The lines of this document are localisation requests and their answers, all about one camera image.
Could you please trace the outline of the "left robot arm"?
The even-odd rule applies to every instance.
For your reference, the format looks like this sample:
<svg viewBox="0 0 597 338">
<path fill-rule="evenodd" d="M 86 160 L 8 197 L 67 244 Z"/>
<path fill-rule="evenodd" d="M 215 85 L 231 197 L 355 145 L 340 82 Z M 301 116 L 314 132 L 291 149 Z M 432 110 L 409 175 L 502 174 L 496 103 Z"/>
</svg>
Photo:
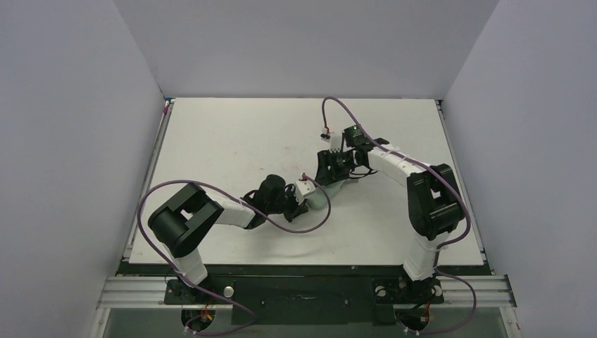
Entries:
<svg viewBox="0 0 597 338">
<path fill-rule="evenodd" d="M 208 271 L 199 244 L 214 225 L 252 230 L 269 215 L 283 215 L 290 223 L 308 211 L 306 200 L 315 192 L 312 182 L 287 184 L 278 175 L 268 175 L 257 190 L 240 200 L 210 196 L 201 185 L 187 183 L 151 214 L 148 226 L 187 284 L 201 284 Z"/>
</svg>

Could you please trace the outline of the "mint green umbrella case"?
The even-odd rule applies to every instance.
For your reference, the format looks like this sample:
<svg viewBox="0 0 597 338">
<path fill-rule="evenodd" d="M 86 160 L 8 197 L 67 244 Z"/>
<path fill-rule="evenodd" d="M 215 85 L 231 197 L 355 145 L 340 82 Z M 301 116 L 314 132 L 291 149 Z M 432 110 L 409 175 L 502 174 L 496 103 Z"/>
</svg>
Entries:
<svg viewBox="0 0 597 338">
<path fill-rule="evenodd" d="M 335 182 L 323 187 L 330 200 L 332 200 L 345 186 L 348 184 L 358 183 L 359 179 L 348 179 L 340 182 Z M 310 195 L 307 199 L 307 206 L 314 211 L 321 211 L 327 207 L 327 198 L 325 194 L 317 189 L 316 192 Z"/>
</svg>

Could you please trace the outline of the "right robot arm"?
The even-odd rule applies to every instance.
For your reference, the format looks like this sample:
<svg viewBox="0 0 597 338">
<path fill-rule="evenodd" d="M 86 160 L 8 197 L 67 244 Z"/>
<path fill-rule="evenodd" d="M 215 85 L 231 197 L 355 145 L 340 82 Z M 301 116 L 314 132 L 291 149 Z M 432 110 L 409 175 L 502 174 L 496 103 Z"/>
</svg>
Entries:
<svg viewBox="0 0 597 338">
<path fill-rule="evenodd" d="M 398 156 L 398 149 L 387 140 L 369 140 L 357 125 L 341 134 L 324 127 L 320 136 L 329 144 L 317 154 L 315 181 L 321 186 L 337 186 L 356 168 L 365 167 L 406 189 L 408 219 L 416 234 L 403 269 L 412 281 L 432 277 L 439 245 L 465 217 L 452 168 L 445 163 L 416 165 L 407 156 Z"/>
</svg>

